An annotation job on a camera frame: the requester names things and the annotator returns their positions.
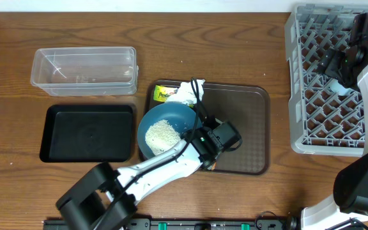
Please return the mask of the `white paper napkin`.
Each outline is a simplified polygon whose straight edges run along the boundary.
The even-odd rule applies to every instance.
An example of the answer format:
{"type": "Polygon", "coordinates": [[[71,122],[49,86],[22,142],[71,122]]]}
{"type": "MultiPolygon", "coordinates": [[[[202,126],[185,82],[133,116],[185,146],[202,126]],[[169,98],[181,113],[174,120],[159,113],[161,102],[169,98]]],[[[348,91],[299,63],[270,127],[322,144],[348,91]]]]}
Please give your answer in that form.
{"type": "MultiPolygon", "coordinates": [[[[203,99],[204,95],[204,89],[203,84],[205,83],[205,80],[197,80],[197,86],[199,90],[199,100],[201,101],[203,99]]],[[[194,93],[192,89],[192,85],[190,82],[182,82],[180,84],[180,87],[178,88],[177,92],[167,98],[165,101],[166,103],[169,102],[175,102],[184,104],[187,106],[193,106],[197,103],[196,94],[194,93]]]]}

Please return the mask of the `white rice pile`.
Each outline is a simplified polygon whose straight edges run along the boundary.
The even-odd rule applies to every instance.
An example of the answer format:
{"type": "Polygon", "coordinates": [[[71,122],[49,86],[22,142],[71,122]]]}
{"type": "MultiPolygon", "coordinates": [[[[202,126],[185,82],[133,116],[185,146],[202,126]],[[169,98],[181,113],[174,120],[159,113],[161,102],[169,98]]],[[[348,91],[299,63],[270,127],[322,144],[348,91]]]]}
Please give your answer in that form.
{"type": "Polygon", "coordinates": [[[166,119],[151,125],[145,133],[145,142],[155,156],[171,149],[180,140],[180,134],[166,119]]]}

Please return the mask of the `dark blue plate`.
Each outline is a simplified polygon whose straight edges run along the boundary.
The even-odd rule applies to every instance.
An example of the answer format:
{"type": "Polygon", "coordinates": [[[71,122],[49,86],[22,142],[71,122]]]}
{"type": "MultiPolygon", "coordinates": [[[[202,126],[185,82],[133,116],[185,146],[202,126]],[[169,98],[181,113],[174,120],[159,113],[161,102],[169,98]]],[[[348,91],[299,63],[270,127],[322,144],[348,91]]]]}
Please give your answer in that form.
{"type": "Polygon", "coordinates": [[[182,103],[162,103],[150,109],[141,119],[137,130],[137,142],[144,160],[155,156],[145,141],[145,134],[151,125],[166,120],[181,135],[193,128],[195,117],[196,113],[182,103]]]}

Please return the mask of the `light blue cup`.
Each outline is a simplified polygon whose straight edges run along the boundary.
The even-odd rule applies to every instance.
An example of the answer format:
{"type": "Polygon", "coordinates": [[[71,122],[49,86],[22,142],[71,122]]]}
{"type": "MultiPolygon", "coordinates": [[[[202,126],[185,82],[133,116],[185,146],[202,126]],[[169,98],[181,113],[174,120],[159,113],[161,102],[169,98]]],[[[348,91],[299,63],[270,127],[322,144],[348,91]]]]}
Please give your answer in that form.
{"type": "Polygon", "coordinates": [[[340,85],[336,79],[331,80],[329,88],[333,93],[337,93],[339,96],[348,96],[352,92],[352,89],[340,85]]]}

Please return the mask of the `yellow green snack wrapper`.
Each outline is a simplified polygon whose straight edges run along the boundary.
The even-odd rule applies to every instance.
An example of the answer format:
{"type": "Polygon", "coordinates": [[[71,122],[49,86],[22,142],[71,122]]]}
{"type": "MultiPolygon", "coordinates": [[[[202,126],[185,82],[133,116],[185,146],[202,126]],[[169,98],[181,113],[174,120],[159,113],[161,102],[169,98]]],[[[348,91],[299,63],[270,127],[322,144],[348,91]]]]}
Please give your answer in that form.
{"type": "Polygon", "coordinates": [[[166,102],[171,95],[175,95],[178,91],[176,87],[167,87],[156,85],[153,92],[153,99],[156,102],[166,102]]]}

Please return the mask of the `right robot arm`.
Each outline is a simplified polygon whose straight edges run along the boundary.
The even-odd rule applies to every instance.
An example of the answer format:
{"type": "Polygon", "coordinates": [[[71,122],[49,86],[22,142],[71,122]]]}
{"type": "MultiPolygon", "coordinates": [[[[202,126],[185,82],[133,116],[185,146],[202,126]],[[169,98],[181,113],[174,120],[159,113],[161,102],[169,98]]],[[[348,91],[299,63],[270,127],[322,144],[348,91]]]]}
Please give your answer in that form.
{"type": "Polygon", "coordinates": [[[320,64],[320,72],[336,79],[344,88],[358,91],[364,102],[365,142],[362,156],[341,170],[333,194],[306,207],[300,215],[300,229],[347,229],[368,221],[368,12],[355,16],[349,47],[330,49],[320,64]]]}

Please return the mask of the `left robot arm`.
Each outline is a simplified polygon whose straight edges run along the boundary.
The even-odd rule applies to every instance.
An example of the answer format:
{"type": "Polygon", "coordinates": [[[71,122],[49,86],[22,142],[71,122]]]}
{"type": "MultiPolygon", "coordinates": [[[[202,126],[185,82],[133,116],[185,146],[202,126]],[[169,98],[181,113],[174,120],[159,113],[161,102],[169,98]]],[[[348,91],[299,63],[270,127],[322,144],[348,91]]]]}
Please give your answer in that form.
{"type": "Polygon", "coordinates": [[[230,122],[216,128],[193,128],[171,149],[129,167],[96,165],[56,202],[70,229],[120,229],[137,212],[146,196],[198,169],[211,167],[217,157],[242,143],[230,122]]]}

